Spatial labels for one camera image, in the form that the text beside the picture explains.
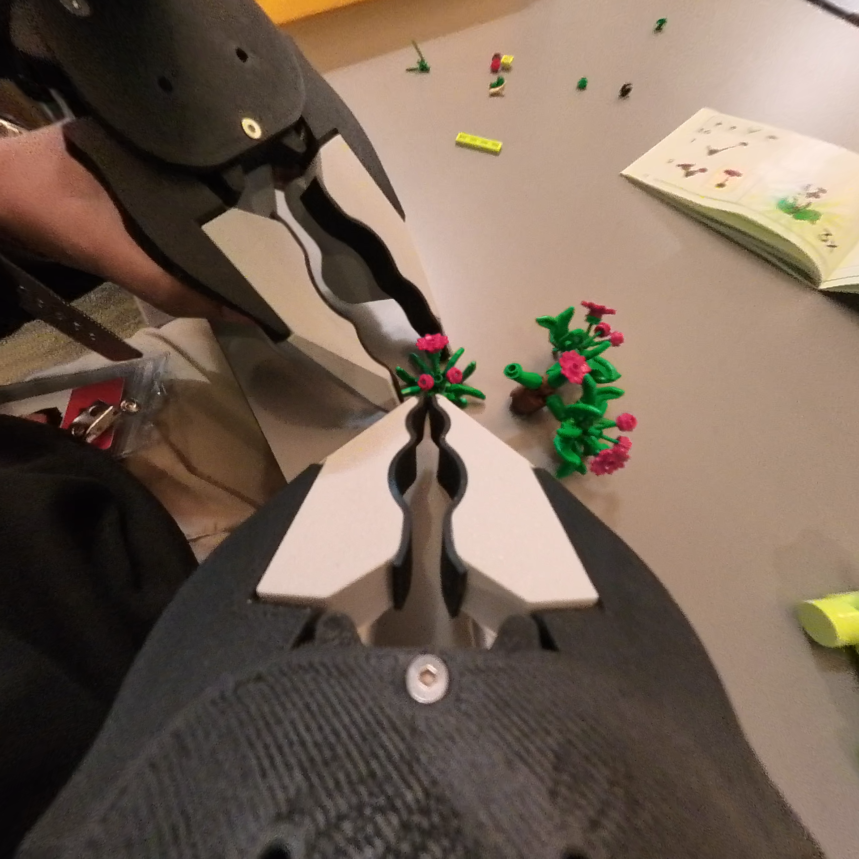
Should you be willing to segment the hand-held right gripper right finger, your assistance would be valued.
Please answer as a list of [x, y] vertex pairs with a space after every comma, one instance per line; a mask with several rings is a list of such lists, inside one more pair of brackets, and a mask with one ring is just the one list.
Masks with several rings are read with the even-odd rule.
[[442, 524], [442, 596], [452, 617], [592, 607], [583, 562], [541, 478], [513, 448], [447, 400], [429, 403]]

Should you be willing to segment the open instruction booklet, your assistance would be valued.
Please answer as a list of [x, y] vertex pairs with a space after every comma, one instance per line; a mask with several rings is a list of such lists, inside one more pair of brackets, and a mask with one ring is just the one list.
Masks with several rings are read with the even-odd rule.
[[621, 175], [811, 287], [857, 294], [857, 153], [703, 108]]

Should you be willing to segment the toy flower plant brown base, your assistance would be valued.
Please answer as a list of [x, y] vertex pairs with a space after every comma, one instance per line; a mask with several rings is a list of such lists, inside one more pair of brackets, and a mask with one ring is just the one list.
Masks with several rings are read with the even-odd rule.
[[609, 476], [630, 460], [630, 433], [638, 419], [630, 412], [609, 415], [625, 391], [607, 352], [625, 342], [612, 325], [616, 310], [601, 302], [583, 301], [535, 323], [547, 335], [553, 361], [543, 372], [510, 362], [503, 375], [514, 384], [510, 411], [519, 417], [548, 412], [557, 426], [553, 448], [556, 479], [572, 475]]

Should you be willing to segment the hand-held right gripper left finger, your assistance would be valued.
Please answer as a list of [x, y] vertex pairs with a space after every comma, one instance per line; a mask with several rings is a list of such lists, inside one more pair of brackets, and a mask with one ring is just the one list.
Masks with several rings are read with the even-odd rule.
[[412, 584], [412, 515], [427, 406], [411, 399], [314, 472], [256, 595], [330, 612], [401, 609]]

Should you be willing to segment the person's left hand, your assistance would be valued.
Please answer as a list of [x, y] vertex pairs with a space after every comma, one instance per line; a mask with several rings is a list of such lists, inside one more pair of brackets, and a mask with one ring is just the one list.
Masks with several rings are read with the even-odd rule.
[[2, 139], [1, 236], [4, 251], [97, 276], [171, 317], [252, 324], [135, 242], [102, 184], [70, 155], [60, 123]]

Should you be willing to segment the yellow plastic bin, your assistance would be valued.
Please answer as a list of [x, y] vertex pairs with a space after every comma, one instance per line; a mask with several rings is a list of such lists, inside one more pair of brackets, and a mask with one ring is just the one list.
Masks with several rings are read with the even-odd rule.
[[279, 27], [345, 24], [386, 18], [405, 11], [405, 1], [257, 1]]

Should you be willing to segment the clear bag with red card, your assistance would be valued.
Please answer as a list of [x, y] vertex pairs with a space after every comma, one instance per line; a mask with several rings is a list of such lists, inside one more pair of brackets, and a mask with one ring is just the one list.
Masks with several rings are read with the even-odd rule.
[[78, 442], [124, 459], [146, 446], [166, 402], [165, 352], [3, 385], [2, 414], [41, 418]]

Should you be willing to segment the lime green toy planter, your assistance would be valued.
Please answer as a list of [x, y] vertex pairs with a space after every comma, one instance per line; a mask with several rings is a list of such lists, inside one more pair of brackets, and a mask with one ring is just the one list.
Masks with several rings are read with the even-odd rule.
[[806, 636], [822, 648], [858, 654], [858, 590], [803, 600], [795, 617]]

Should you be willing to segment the small toy flower sprig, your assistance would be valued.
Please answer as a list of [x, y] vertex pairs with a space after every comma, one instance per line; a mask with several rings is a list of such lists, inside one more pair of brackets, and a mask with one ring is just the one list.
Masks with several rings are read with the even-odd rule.
[[400, 397], [446, 400], [463, 409], [473, 401], [486, 400], [486, 394], [475, 387], [472, 377], [477, 362], [460, 367], [465, 350], [451, 350], [445, 334], [432, 333], [419, 337], [409, 354], [410, 369], [396, 367], [394, 375], [400, 383]]

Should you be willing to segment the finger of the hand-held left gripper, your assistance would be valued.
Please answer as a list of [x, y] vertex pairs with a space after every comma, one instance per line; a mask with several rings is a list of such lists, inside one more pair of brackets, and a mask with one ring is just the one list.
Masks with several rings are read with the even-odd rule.
[[349, 308], [392, 302], [415, 336], [443, 334], [437, 303], [383, 170], [371, 171], [349, 142], [331, 134], [320, 146], [298, 213], [323, 253], [333, 280], [327, 285]]
[[393, 373], [414, 334], [357, 251], [330, 236], [298, 197], [273, 216], [231, 209], [204, 231], [289, 328], [300, 352], [370, 403], [399, 403]]

